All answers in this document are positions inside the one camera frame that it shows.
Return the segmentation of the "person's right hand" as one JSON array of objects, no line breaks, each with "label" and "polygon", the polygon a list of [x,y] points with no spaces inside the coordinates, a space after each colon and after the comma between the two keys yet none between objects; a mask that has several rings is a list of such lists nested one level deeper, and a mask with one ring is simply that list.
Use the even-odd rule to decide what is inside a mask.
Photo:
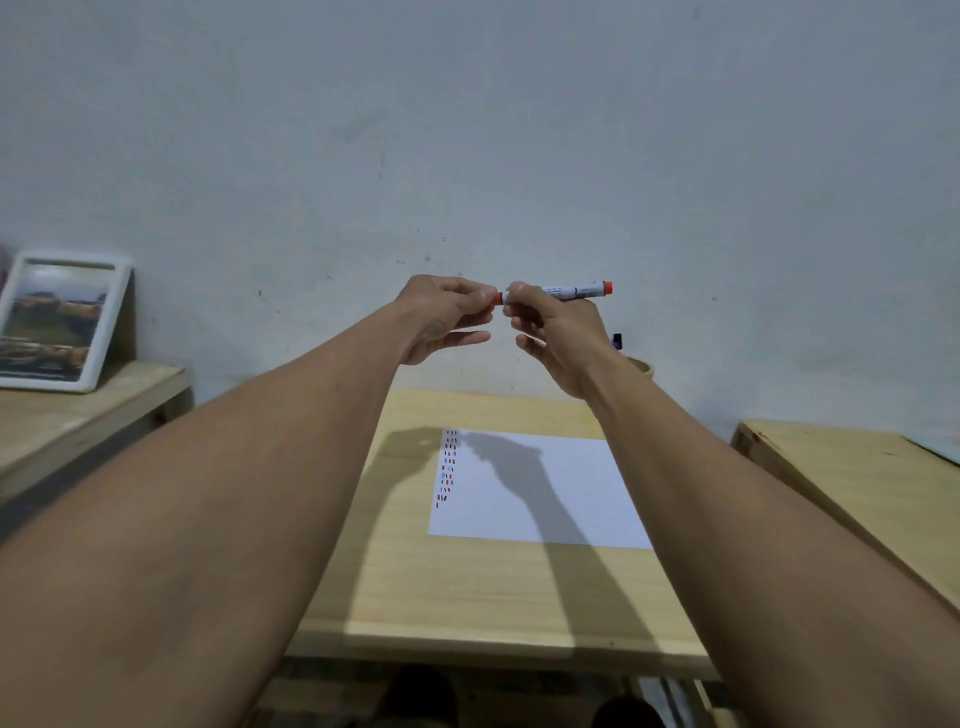
[{"label": "person's right hand", "polygon": [[596,385],[627,363],[588,299],[555,306],[506,306],[515,345],[534,358],[565,393],[591,404]]}]

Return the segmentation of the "person's left hand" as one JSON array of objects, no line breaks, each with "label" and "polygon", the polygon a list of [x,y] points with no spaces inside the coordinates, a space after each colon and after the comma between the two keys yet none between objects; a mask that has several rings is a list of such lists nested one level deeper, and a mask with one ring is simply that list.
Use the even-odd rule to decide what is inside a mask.
[{"label": "person's left hand", "polygon": [[485,331],[493,321],[497,292],[492,285],[460,276],[412,276],[394,302],[410,339],[401,363],[420,365],[438,353],[428,351],[427,345],[451,332]]}]

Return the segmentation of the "white marker with red cap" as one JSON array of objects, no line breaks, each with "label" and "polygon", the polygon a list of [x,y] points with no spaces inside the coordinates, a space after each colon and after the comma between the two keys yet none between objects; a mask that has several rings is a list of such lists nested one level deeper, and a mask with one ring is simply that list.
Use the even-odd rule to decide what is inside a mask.
[{"label": "white marker with red cap", "polygon": [[[538,287],[544,295],[557,301],[574,301],[583,299],[603,298],[614,293],[614,285],[611,281],[601,280],[587,283],[580,286],[560,285],[560,286],[534,286]],[[504,289],[496,292],[491,303],[495,307],[502,307],[511,303],[510,291]]]}]

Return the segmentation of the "person's left forearm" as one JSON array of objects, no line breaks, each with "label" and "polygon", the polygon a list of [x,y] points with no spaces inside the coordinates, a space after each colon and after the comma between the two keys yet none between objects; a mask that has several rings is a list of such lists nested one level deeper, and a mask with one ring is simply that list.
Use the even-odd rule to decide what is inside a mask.
[{"label": "person's left forearm", "polygon": [[422,313],[396,300],[0,547],[0,728],[234,728],[292,640]]}]

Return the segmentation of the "person's right forearm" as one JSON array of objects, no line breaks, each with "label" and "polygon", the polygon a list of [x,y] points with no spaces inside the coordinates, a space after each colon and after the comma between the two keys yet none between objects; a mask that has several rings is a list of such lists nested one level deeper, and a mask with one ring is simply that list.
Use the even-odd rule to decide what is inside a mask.
[{"label": "person's right forearm", "polygon": [[613,350],[582,394],[753,728],[960,728],[960,618]]}]

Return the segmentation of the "white paper sheet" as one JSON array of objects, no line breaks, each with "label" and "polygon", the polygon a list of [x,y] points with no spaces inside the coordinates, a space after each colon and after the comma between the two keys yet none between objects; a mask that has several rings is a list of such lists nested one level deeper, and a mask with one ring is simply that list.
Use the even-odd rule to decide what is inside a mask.
[{"label": "white paper sheet", "polygon": [[650,551],[602,439],[447,429],[431,536]]}]

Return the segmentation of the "wooden side table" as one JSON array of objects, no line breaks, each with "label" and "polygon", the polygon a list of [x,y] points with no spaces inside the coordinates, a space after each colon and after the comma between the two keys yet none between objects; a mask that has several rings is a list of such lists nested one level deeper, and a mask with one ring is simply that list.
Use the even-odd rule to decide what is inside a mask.
[{"label": "wooden side table", "polygon": [[741,421],[730,445],[960,618],[960,466],[889,431]]},{"label": "wooden side table", "polygon": [[137,421],[165,424],[193,407],[183,367],[130,361],[88,394],[0,390],[0,505]]}]

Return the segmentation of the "light grey flat board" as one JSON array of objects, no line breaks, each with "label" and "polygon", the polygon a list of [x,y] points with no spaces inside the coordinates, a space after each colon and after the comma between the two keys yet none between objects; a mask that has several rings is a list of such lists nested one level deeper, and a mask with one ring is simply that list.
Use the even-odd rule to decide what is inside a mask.
[{"label": "light grey flat board", "polygon": [[960,468],[960,440],[951,440],[920,433],[902,433],[902,437],[930,454],[936,455]]}]

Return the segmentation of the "white picture frame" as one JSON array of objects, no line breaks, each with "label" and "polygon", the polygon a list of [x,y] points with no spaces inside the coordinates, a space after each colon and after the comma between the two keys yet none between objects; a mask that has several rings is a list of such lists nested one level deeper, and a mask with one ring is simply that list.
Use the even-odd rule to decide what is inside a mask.
[{"label": "white picture frame", "polygon": [[94,392],[133,274],[114,254],[19,252],[0,293],[0,389]]}]

